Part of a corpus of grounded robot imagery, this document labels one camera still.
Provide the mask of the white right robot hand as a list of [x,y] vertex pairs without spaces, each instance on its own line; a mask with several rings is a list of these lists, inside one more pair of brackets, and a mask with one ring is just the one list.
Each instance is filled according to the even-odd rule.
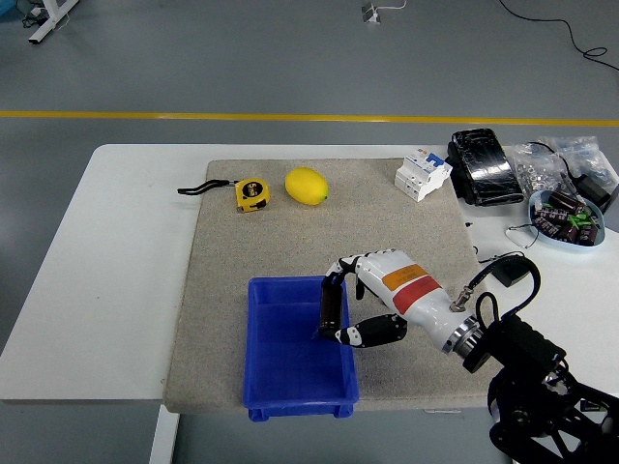
[[[349,327],[342,324],[344,278],[356,277],[356,298],[370,291],[389,312]],[[405,252],[386,249],[343,257],[321,282],[317,335],[354,348],[401,341],[413,324],[427,331],[442,352],[466,357],[481,336],[474,314],[456,308],[448,293]]]

